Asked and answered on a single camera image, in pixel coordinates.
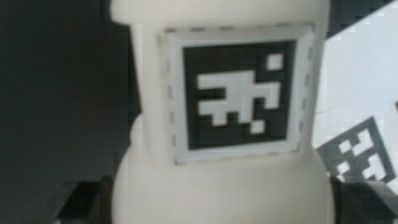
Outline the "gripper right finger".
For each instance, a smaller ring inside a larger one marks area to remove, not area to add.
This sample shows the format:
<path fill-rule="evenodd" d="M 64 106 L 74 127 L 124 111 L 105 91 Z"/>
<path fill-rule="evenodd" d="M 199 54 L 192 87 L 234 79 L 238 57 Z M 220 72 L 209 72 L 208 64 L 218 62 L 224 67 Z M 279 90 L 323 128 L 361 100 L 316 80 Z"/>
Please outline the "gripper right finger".
<path fill-rule="evenodd" d="M 398 194 L 378 181 L 343 182 L 330 178 L 334 224 L 398 224 Z"/>

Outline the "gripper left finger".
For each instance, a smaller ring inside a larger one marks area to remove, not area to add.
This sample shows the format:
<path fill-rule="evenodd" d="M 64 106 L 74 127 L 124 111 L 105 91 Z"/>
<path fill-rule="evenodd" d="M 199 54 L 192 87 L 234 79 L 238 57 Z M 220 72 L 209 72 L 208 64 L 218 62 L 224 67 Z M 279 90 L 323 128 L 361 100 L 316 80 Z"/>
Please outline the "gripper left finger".
<path fill-rule="evenodd" d="M 112 224 L 114 179 L 67 183 L 66 198 L 51 224 Z"/>

